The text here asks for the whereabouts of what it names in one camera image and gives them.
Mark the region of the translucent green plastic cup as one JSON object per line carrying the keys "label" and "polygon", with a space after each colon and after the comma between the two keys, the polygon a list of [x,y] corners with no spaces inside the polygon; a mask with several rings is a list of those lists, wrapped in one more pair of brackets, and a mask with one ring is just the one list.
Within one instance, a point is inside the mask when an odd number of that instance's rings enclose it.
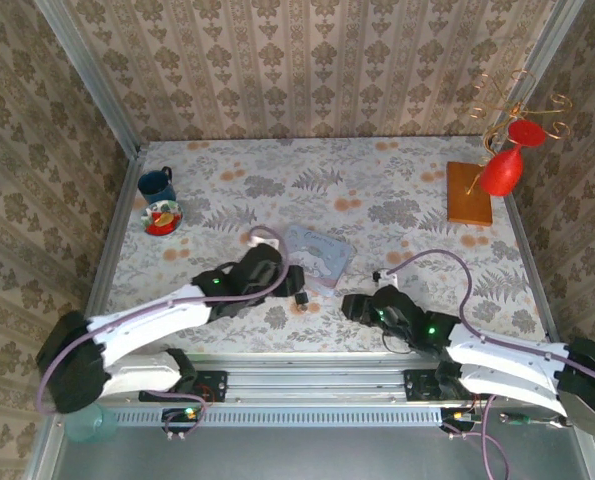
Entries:
{"label": "translucent green plastic cup", "polygon": [[114,435],[117,428],[115,415],[98,403],[65,415],[65,433],[67,438],[74,442],[107,440]]}

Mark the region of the grey metal base sheet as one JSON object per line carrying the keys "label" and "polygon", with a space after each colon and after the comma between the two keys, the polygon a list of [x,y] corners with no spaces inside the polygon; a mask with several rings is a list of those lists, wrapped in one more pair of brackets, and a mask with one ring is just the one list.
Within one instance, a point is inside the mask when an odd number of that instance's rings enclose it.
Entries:
{"label": "grey metal base sheet", "polygon": [[23,480],[595,480],[595,438],[575,428],[206,427],[163,423],[172,405],[105,405],[114,435],[71,441],[41,429]]}

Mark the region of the red plastic goblet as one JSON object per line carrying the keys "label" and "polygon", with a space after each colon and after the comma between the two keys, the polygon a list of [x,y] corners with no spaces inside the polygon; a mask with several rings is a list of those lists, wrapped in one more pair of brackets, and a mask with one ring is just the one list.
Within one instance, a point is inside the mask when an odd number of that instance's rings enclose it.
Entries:
{"label": "red plastic goblet", "polygon": [[523,173],[522,148],[541,146],[546,132],[533,121],[515,120],[508,127],[508,140],[512,147],[495,154],[480,175],[481,189],[491,196],[504,197],[512,192]]}

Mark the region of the aluminium corner post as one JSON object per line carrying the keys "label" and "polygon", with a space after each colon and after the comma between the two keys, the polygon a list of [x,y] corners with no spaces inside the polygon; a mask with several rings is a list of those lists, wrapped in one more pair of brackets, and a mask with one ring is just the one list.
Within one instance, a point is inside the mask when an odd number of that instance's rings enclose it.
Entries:
{"label": "aluminium corner post", "polygon": [[531,52],[521,66],[521,70],[533,75],[533,80],[516,80],[509,75],[510,100],[528,100],[531,97],[585,2],[586,0],[554,2]]}
{"label": "aluminium corner post", "polygon": [[119,96],[105,78],[102,62],[95,58],[68,11],[65,0],[35,0],[49,27],[90,93],[129,161],[139,154],[141,141],[131,125]]}

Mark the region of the small circuit board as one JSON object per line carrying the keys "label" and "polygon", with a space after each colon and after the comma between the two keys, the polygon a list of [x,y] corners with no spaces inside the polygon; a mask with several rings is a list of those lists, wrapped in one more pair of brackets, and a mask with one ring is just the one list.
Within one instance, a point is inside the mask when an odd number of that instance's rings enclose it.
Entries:
{"label": "small circuit board", "polygon": [[168,408],[162,411],[163,423],[196,423],[201,419],[201,407]]}
{"label": "small circuit board", "polygon": [[470,432],[481,421],[481,416],[466,410],[441,409],[442,428],[448,432]]}

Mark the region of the dark blue enamel mug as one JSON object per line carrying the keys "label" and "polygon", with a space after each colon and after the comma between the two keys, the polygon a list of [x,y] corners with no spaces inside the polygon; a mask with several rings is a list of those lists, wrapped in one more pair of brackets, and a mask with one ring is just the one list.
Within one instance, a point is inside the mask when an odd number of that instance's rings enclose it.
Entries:
{"label": "dark blue enamel mug", "polygon": [[137,188],[148,204],[163,200],[175,201],[172,176],[172,169],[168,166],[149,171],[139,178]]}

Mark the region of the floral table cover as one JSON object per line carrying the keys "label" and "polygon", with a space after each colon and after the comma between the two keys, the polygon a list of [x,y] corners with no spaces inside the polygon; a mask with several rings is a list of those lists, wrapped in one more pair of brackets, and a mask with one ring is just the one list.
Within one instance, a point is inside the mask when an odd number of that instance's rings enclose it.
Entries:
{"label": "floral table cover", "polygon": [[309,293],[264,304],[147,346],[190,353],[405,351],[406,345],[347,320],[342,298],[371,293],[372,274],[397,269],[419,306],[463,313],[473,326],[542,340],[539,317],[502,199],[489,227],[450,223],[446,166],[483,158],[476,137],[160,142],[144,167],[168,166],[183,221],[163,237],[145,233],[136,194],[106,309],[157,299],[247,251],[249,230],[298,225],[343,241],[354,255],[331,297]]}

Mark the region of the aluminium side rail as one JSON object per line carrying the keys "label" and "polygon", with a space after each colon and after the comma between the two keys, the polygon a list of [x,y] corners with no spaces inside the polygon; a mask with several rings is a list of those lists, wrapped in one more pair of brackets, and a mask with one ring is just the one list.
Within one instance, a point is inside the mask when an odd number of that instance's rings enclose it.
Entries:
{"label": "aluminium side rail", "polygon": [[546,337],[551,341],[560,342],[561,335],[554,321],[514,196],[505,197],[504,203],[525,266],[536,308],[546,331]]}
{"label": "aluminium side rail", "polygon": [[128,163],[126,175],[113,211],[102,255],[96,271],[94,283],[85,308],[85,316],[101,315],[105,312],[127,225],[136,197],[138,179],[141,175],[147,148],[139,150]]}

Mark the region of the light blue cartoon tin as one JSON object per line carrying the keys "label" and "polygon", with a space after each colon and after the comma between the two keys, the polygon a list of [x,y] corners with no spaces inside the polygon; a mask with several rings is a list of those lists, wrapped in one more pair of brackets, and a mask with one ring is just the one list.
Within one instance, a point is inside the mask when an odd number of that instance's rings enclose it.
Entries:
{"label": "light blue cartoon tin", "polygon": [[291,263],[304,271],[306,287],[320,295],[333,296],[355,249],[346,242],[298,225],[290,225],[284,238]]}

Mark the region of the aluminium front rail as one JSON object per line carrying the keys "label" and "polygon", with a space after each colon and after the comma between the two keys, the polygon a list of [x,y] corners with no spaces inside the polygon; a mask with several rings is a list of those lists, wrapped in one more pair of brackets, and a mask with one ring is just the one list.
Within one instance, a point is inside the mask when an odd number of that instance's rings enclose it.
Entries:
{"label": "aluminium front rail", "polygon": [[[459,393],[465,401],[474,395],[498,395],[533,403],[559,411],[563,408],[563,393],[534,382],[496,370],[441,363],[435,368],[441,385]],[[147,391],[163,395],[180,379],[194,378],[195,366],[179,349],[168,349],[153,356],[134,355],[121,358],[106,368],[102,358],[88,360],[69,357],[58,365],[47,388],[61,413],[78,411],[98,399],[115,394]],[[403,389],[403,371],[314,371],[297,369],[286,372],[255,371],[252,374],[228,372],[228,388],[261,389]]]}

